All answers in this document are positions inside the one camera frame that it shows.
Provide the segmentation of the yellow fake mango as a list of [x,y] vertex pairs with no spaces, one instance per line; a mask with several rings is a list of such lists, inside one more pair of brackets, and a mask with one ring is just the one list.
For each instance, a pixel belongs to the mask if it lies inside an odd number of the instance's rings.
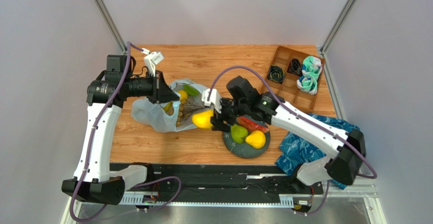
[[211,118],[213,117],[213,110],[206,110],[196,113],[192,116],[192,123],[200,129],[211,129],[213,127]]

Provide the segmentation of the green fake pear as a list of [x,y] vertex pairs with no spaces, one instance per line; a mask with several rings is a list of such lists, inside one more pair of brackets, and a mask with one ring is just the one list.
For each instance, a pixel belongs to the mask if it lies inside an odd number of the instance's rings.
[[246,137],[249,135],[249,132],[246,128],[240,125],[231,126],[231,138],[236,143],[243,143]]

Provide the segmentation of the light blue plastic bag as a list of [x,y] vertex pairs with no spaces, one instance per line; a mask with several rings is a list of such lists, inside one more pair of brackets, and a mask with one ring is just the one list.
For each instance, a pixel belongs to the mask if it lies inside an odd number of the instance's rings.
[[132,104],[131,117],[161,133],[195,129],[192,115],[207,110],[201,99],[208,87],[190,79],[175,80],[169,87],[180,96],[179,101],[153,104],[147,98],[138,99]]

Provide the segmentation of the yellow fake pear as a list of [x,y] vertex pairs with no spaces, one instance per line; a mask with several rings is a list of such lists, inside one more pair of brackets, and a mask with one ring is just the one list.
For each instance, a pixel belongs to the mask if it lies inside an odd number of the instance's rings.
[[255,149],[261,149],[266,144],[266,136],[262,131],[256,130],[246,137],[245,142]]

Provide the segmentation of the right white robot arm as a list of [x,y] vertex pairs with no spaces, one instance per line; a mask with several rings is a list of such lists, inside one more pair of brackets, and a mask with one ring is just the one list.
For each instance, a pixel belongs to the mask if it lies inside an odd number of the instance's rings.
[[215,131],[230,132],[239,116],[249,116],[288,130],[315,145],[325,157],[301,163],[294,170],[298,182],[310,186],[323,180],[352,185],[366,156],[364,134],[358,129],[338,129],[297,110],[289,102],[270,92],[259,93],[250,82],[237,76],[226,86],[231,98],[216,89],[203,92],[205,107],[214,109],[210,119]]

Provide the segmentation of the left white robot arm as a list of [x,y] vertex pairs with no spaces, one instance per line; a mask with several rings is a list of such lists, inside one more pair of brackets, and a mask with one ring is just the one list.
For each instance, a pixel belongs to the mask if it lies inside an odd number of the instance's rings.
[[79,164],[71,179],[62,182],[61,190],[76,200],[118,205],[125,191],[154,176],[151,164],[133,163],[110,172],[110,152],[115,126],[124,102],[132,97],[146,97],[152,104],[179,100],[155,69],[164,59],[156,51],[144,58],[145,76],[133,75],[136,60],[126,55],[108,55],[107,66],[87,88],[87,128]]

